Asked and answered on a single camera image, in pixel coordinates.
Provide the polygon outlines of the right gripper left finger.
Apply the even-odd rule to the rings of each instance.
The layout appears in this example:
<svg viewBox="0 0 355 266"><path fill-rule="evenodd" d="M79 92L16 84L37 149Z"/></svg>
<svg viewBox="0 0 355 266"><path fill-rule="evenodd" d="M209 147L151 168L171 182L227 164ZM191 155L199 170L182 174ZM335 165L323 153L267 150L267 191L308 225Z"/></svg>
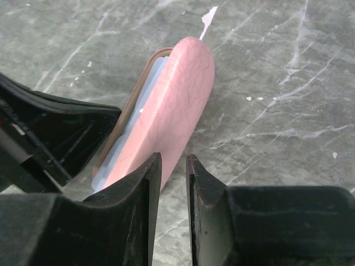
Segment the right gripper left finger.
<svg viewBox="0 0 355 266"><path fill-rule="evenodd" d="M154 153L83 201L2 194L1 264L151 265L161 169L161 154Z"/></svg>

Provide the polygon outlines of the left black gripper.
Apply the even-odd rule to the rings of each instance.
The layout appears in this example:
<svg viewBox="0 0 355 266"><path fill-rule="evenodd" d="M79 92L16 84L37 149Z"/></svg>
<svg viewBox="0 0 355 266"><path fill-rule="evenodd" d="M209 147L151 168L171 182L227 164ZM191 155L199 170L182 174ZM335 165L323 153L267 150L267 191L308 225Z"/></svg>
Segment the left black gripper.
<svg viewBox="0 0 355 266"><path fill-rule="evenodd" d="M1 149L25 172L25 192L62 191L112 132L115 106L33 91L1 74Z"/></svg>

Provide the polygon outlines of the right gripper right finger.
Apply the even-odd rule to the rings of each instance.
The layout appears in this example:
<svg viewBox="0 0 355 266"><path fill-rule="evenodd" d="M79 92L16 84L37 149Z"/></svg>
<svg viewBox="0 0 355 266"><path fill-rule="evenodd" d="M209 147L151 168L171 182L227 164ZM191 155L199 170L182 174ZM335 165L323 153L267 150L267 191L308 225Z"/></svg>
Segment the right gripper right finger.
<svg viewBox="0 0 355 266"><path fill-rule="evenodd" d="M354 196L337 186L227 186L186 158L193 265L353 265Z"/></svg>

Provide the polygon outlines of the pink glasses case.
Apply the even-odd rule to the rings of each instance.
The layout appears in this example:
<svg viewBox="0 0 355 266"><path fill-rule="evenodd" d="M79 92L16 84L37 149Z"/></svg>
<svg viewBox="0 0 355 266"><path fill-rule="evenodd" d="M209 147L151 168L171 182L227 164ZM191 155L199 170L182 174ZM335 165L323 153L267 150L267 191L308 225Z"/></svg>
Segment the pink glasses case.
<svg viewBox="0 0 355 266"><path fill-rule="evenodd" d="M161 154L165 185L206 106L214 77L212 51L198 38L157 51L98 158L92 189L98 192L122 179L155 152Z"/></svg>

